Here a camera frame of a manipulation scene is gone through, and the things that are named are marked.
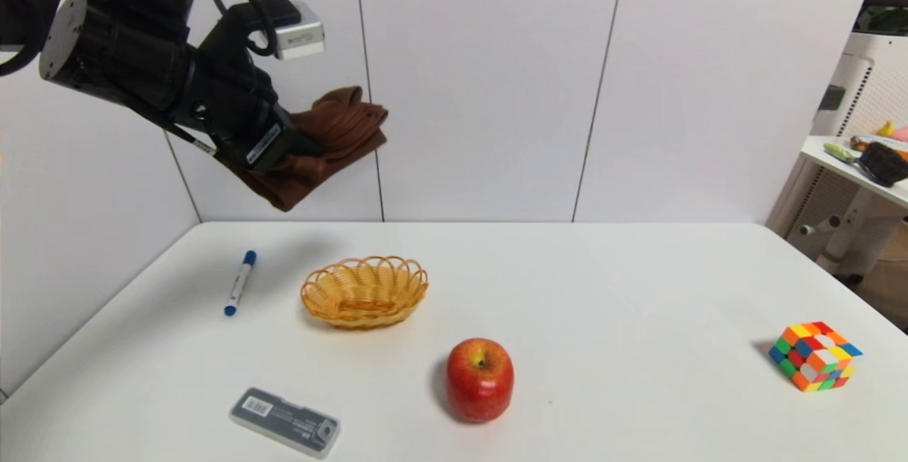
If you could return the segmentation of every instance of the colorful cube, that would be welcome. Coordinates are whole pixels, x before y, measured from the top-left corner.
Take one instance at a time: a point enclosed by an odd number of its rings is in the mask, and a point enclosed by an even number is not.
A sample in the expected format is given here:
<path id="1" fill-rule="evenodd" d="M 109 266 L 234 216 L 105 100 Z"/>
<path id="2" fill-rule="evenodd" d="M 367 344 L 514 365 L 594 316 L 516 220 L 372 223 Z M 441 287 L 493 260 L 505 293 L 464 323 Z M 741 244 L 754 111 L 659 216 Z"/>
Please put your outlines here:
<path id="1" fill-rule="evenodd" d="M 801 391 L 843 387 L 857 368 L 854 361 L 862 355 L 823 322 L 788 326 L 769 349 L 769 357 Z"/>

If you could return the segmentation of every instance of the brown cloth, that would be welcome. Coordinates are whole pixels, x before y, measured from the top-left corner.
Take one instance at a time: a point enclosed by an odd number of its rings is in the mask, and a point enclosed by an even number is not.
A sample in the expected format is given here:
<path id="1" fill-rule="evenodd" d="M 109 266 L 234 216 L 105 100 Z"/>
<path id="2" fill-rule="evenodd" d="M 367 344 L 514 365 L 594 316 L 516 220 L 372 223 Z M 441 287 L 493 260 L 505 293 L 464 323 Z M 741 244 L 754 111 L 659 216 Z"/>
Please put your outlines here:
<path id="1" fill-rule="evenodd" d="M 320 157 L 285 155 L 263 175 L 236 165 L 228 168 L 276 209 L 289 211 L 331 175 L 387 141 L 379 126 L 388 110 L 361 99 L 361 87 L 341 87 L 316 100 L 311 111 L 291 115 L 295 129 L 324 149 Z"/>

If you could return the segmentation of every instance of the blue marker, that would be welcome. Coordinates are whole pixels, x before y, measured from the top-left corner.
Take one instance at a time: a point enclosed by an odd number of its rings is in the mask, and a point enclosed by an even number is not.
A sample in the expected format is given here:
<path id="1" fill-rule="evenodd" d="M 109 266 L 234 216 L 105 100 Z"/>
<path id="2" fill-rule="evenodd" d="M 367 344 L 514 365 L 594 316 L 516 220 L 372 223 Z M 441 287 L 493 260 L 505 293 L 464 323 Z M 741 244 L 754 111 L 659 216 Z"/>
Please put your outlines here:
<path id="1" fill-rule="evenodd" d="M 246 279 L 249 278 L 253 265 L 255 265 L 255 251 L 246 251 L 246 258 L 243 258 L 243 264 L 240 265 L 240 274 L 237 274 L 236 281 L 233 281 L 230 299 L 227 301 L 227 306 L 224 307 L 226 316 L 232 317 L 236 313 L 237 304 L 240 304 L 240 296 L 243 294 L 243 288 L 246 287 Z"/>

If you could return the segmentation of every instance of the apple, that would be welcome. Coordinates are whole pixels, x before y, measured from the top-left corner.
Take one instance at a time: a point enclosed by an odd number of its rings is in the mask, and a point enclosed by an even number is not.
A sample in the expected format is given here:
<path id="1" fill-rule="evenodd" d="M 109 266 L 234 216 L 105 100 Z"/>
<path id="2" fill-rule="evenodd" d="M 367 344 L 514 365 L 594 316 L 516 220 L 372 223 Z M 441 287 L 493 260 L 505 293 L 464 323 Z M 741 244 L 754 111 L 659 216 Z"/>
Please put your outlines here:
<path id="1" fill-rule="evenodd" d="M 503 346 L 474 337 L 461 341 L 448 356 L 448 404 L 468 421 L 496 419 L 510 405 L 514 366 Z"/>

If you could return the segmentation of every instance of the wicker basket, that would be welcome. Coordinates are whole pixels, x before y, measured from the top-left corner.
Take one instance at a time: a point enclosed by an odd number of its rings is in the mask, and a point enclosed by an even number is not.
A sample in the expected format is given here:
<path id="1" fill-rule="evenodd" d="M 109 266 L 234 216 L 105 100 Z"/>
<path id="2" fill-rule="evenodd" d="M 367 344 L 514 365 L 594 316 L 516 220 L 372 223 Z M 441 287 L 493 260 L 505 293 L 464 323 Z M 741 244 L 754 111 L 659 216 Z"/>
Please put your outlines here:
<path id="1" fill-rule="evenodd" d="M 299 291 L 312 316 L 341 329 L 396 324 L 426 296 L 428 274 L 398 256 L 346 259 L 306 277 Z"/>

